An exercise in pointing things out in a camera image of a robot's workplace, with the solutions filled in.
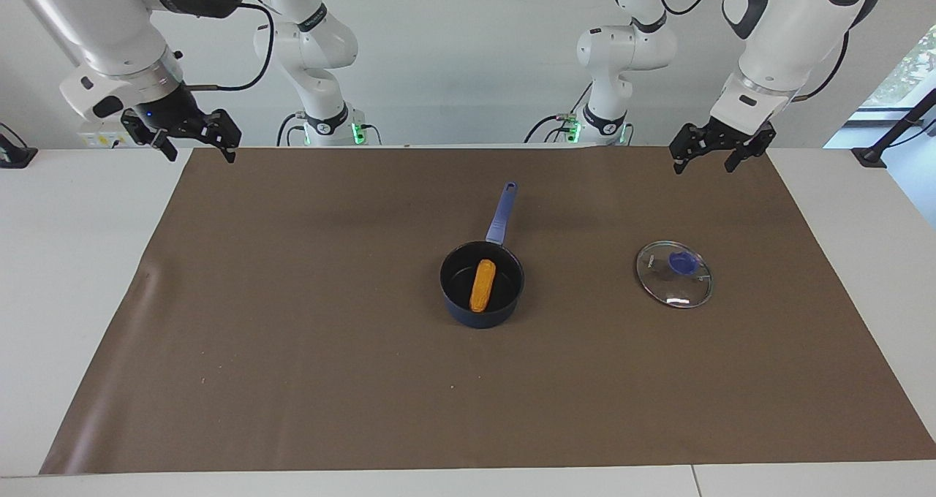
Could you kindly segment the glass lid purple knob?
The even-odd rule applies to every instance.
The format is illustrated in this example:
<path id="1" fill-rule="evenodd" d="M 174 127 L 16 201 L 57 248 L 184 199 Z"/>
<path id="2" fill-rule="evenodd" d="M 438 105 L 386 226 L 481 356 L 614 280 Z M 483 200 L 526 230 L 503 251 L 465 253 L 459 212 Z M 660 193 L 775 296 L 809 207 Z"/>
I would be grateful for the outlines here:
<path id="1" fill-rule="evenodd" d="M 636 254 L 635 276 L 650 297 L 670 308 L 696 308 L 714 292 L 711 268 L 684 243 L 656 240 Z"/>

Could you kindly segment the yellow corn cob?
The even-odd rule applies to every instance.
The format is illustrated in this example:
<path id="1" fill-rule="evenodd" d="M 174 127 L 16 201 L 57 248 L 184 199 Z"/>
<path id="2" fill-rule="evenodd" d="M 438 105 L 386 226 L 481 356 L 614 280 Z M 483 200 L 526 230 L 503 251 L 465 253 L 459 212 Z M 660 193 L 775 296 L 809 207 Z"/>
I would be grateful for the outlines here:
<path id="1" fill-rule="evenodd" d="M 480 314 L 487 310 L 492 291 L 494 291 L 496 274 L 494 260 L 482 259 L 478 262 L 469 297 L 469 308 L 472 313 Z"/>

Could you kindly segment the white power socket box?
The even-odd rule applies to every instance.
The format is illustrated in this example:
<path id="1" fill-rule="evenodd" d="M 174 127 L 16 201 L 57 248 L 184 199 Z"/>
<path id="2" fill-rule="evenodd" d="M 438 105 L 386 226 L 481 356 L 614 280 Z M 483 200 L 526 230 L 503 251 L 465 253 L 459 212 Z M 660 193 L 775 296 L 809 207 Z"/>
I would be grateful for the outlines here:
<path id="1" fill-rule="evenodd" d="M 127 131 L 117 129 L 84 129 L 77 131 L 77 136 L 85 148 L 134 148 L 137 144 L 131 140 Z"/>

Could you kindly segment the black slanted stand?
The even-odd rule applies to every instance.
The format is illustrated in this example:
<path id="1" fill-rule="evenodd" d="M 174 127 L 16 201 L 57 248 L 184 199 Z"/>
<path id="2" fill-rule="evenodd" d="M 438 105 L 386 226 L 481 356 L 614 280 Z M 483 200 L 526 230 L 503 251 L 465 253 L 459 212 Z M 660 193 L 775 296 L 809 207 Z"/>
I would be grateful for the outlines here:
<path id="1" fill-rule="evenodd" d="M 906 131 L 921 121 L 929 111 L 932 111 L 935 105 L 936 88 L 932 88 L 915 107 L 911 108 L 899 121 L 896 121 L 875 144 L 870 147 L 851 148 L 850 151 L 853 157 L 856 158 L 856 161 L 861 164 L 862 167 L 885 170 L 887 164 L 883 161 L 883 154 L 887 148 L 899 146 L 899 144 L 903 144 L 915 138 L 915 135 L 913 135 L 913 137 L 909 137 L 906 140 L 899 140 Z"/>

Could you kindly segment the window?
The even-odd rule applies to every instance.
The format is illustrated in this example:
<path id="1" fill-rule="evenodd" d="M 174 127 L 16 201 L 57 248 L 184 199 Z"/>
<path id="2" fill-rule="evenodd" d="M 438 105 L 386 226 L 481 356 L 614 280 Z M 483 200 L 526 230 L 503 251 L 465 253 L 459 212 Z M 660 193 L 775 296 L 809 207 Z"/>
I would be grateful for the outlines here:
<path id="1" fill-rule="evenodd" d="M 936 24 L 859 105 L 859 112 L 909 110 L 936 87 Z"/>

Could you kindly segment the brown table mat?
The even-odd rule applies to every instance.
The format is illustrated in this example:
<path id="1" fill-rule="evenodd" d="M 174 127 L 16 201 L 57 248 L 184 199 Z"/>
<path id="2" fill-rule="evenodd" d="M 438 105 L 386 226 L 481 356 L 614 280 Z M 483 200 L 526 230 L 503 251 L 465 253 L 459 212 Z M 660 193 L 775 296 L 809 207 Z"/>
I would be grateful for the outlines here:
<path id="1" fill-rule="evenodd" d="M 440 267 L 525 272 L 465 327 Z M 714 278 L 670 308 L 656 240 Z M 40 469 L 555 468 L 936 458 L 774 165 L 676 176 L 664 148 L 198 148 Z"/>

